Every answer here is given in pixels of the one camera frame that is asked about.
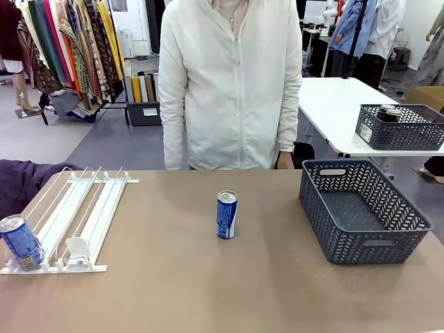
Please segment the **person's left hand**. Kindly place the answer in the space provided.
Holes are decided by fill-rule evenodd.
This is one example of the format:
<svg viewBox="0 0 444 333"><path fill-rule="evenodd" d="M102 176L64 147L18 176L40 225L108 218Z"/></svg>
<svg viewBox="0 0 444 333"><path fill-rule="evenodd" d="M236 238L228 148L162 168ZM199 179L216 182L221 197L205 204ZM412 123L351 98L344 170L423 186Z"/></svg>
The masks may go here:
<svg viewBox="0 0 444 333"><path fill-rule="evenodd" d="M277 169L294 170L291 152L280 151L276 167Z"/></svg>

